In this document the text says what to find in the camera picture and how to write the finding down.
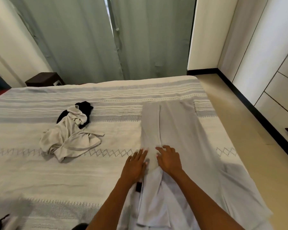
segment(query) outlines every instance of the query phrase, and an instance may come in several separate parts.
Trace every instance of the bed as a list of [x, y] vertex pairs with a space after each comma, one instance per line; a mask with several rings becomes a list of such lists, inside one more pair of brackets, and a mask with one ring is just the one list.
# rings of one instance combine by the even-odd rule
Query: bed
[[[143, 102], [189, 99], [215, 152], [243, 165], [199, 80], [193, 76], [98, 84], [13, 88], [0, 96], [0, 194], [21, 194], [24, 229], [71, 229], [89, 222], [113, 189], [126, 158], [140, 147]], [[94, 107], [88, 128], [101, 144], [58, 163], [39, 147], [44, 131], [77, 102]], [[124, 208], [118, 229], [128, 226]], [[269, 222], [257, 229], [272, 229]]]

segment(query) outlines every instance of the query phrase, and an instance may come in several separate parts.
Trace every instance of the beige floor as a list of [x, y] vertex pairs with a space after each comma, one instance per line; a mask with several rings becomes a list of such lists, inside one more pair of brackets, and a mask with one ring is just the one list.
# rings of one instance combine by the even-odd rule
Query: beige floor
[[288, 230], [288, 156], [216, 74], [196, 76], [242, 162], [274, 215], [274, 230]]

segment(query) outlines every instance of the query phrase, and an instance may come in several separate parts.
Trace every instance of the curtain fold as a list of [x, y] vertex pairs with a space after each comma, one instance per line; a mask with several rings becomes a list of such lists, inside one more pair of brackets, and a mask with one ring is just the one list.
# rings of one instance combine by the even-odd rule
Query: curtain fold
[[11, 0], [67, 84], [123, 80], [104, 0]]
[[127, 79], [186, 74], [195, 1], [108, 0]]

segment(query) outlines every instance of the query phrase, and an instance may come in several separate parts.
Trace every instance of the dark wooden nightstand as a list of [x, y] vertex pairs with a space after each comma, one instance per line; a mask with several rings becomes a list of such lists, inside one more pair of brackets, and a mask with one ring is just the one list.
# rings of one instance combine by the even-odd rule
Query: dark wooden nightstand
[[27, 86], [34, 87], [65, 85], [64, 81], [57, 73], [39, 73], [25, 83]]

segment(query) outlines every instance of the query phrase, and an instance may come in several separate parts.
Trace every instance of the gray pants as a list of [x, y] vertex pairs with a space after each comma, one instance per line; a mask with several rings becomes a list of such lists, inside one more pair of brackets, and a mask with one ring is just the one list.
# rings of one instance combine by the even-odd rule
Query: gray pants
[[162, 145], [179, 152], [188, 176], [244, 229], [256, 228], [271, 215], [245, 169], [224, 164], [212, 149], [193, 101], [173, 100], [143, 105], [141, 147], [149, 149], [149, 165], [139, 201], [139, 225], [199, 229], [180, 188], [158, 167], [155, 147]]

